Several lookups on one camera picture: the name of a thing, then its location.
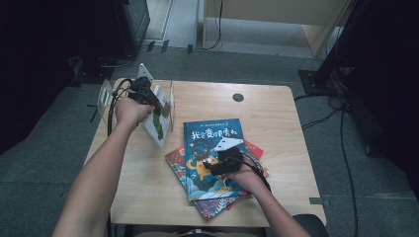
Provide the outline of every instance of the floor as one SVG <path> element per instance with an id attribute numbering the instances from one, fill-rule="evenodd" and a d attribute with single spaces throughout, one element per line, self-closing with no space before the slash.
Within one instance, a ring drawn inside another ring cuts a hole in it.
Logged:
<path id="1" fill-rule="evenodd" d="M 203 0 L 147 0 L 147 3 L 151 23 L 144 43 L 155 40 L 156 45 L 161 45 L 169 40 L 172 47 L 187 48 L 188 44 L 203 47 Z M 217 40 L 217 23 L 218 19 L 208 19 L 206 48 Z M 221 19 L 221 26 L 221 41 L 213 50 L 313 57 L 301 25 Z M 325 58 L 338 32 L 336 29 L 317 58 Z"/>

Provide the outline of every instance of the book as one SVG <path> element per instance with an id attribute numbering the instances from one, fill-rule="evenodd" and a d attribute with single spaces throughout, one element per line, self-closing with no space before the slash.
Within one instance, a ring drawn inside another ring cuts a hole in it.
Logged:
<path id="1" fill-rule="evenodd" d="M 141 126 L 159 147 L 163 147 L 171 123 L 170 100 L 166 97 L 164 90 L 158 85 L 154 88 L 154 95 L 160 102 L 160 110 L 154 110 L 151 115 L 141 123 Z"/>
<path id="2" fill-rule="evenodd" d="M 204 162 L 218 163 L 216 150 L 236 146 L 246 153 L 239 118 L 184 122 L 185 183 L 188 200 L 234 198 L 249 195 L 234 181 L 214 176 Z"/>
<path id="3" fill-rule="evenodd" d="M 258 146 L 245 140 L 247 147 L 247 154 L 257 160 L 260 160 L 263 150 Z M 177 179 L 186 190 L 186 165 L 185 165 L 185 147 L 181 146 L 171 151 L 165 156 L 167 163 L 176 175 Z M 231 209 L 236 197 L 216 198 L 216 199 L 203 199 L 195 200 L 194 205 L 200 212 L 201 216 L 205 219 L 211 219 L 218 215 L 225 209 Z"/>

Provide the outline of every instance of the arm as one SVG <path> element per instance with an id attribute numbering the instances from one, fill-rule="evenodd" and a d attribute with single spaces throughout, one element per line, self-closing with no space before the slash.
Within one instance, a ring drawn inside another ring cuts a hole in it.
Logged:
<path id="1" fill-rule="evenodd" d="M 247 157 L 245 161 L 252 164 L 252 161 Z M 229 174 L 227 177 L 253 194 L 262 207 L 275 236 L 310 236 L 281 206 L 262 180 L 249 167 L 242 165 L 237 173 Z"/>
<path id="2" fill-rule="evenodd" d="M 129 136 L 152 110 L 127 98 L 117 102 L 117 125 L 76 177 L 52 236 L 104 236 Z"/>

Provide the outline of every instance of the person's right arm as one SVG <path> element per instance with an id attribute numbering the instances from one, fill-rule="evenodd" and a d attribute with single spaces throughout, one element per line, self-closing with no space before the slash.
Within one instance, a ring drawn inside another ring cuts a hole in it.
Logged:
<path id="1" fill-rule="evenodd" d="M 249 158 L 246 158 L 245 161 L 252 164 Z M 281 206 L 262 180 L 248 166 L 242 165 L 237 173 L 229 174 L 227 177 L 253 194 L 262 207 L 275 236 L 310 236 Z"/>

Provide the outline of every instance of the blue book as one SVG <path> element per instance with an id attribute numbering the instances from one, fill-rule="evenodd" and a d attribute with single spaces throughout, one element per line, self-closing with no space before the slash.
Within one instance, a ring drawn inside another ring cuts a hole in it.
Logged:
<path id="1" fill-rule="evenodd" d="M 217 150 L 236 146 L 247 152 L 238 118 L 184 122 L 188 200 L 233 198 L 249 195 L 234 181 L 214 176 L 204 162 L 215 164 Z"/>

